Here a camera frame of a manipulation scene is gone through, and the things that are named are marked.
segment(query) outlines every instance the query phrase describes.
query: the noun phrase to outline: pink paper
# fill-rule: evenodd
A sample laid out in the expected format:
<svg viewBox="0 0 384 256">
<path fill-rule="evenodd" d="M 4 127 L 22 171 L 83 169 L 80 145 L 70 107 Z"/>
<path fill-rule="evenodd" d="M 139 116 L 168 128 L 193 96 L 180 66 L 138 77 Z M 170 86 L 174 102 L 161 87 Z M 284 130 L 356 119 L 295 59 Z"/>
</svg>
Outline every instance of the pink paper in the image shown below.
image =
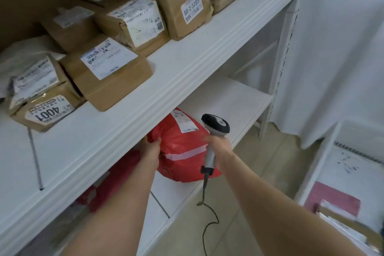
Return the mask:
<svg viewBox="0 0 384 256">
<path fill-rule="evenodd" d="M 359 199 L 316 181 L 304 207 L 314 213 L 317 206 L 320 205 L 321 200 L 326 200 L 348 213 L 358 216 L 361 204 Z"/>
</svg>

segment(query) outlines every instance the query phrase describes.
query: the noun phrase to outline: handheld barcode scanner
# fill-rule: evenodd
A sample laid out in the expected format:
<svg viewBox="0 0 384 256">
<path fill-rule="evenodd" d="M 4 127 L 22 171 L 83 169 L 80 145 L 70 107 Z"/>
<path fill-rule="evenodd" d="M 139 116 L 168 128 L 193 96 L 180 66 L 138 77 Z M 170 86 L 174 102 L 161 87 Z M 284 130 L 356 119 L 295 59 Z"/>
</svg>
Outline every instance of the handheld barcode scanner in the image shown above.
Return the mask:
<svg viewBox="0 0 384 256">
<path fill-rule="evenodd" d="M 208 113 L 201 117 L 204 126 L 213 136 L 225 137 L 229 133 L 229 124 L 221 117 Z M 213 174 L 215 168 L 215 153 L 210 145 L 207 147 L 204 166 L 201 166 L 201 173 L 204 174 L 203 190 L 207 187 L 208 178 Z"/>
</svg>

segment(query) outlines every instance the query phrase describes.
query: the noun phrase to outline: white plastic bag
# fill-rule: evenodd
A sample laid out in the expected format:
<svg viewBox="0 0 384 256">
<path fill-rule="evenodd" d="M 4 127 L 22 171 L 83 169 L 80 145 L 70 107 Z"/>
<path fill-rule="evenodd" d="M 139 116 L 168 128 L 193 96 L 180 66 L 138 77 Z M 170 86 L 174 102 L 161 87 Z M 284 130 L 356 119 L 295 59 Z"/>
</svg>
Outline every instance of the white plastic bag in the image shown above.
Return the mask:
<svg viewBox="0 0 384 256">
<path fill-rule="evenodd" d="M 0 54 L 0 101 L 7 96 L 10 78 L 50 53 L 55 60 L 65 54 L 49 35 L 13 43 Z"/>
</svg>

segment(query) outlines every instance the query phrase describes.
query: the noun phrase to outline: white curtain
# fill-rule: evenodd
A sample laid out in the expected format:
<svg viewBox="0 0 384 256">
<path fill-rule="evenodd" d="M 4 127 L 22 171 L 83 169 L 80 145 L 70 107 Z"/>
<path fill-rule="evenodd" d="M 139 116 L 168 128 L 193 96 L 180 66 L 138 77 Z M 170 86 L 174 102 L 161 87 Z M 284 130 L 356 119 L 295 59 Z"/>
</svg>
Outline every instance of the white curtain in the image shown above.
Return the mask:
<svg viewBox="0 0 384 256">
<path fill-rule="evenodd" d="M 347 117 L 384 126 L 384 0 L 301 0 L 271 121 L 307 148 Z"/>
</svg>

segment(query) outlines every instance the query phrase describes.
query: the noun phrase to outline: printed number 4001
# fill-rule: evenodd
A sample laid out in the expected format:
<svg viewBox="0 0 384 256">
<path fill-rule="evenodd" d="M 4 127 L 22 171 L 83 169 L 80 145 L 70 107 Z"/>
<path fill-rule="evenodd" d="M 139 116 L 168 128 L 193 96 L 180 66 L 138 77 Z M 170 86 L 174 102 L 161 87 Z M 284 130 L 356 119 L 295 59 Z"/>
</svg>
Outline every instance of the printed number 4001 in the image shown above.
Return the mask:
<svg viewBox="0 0 384 256">
<path fill-rule="evenodd" d="M 45 112 L 39 113 L 42 118 L 39 117 L 38 115 L 35 115 L 35 117 L 38 118 L 38 120 L 42 122 L 42 121 L 44 121 L 44 119 L 53 117 L 54 115 L 56 115 L 58 113 L 59 113 L 59 108 L 58 107 L 52 107 L 52 108 L 47 109 Z"/>
</svg>

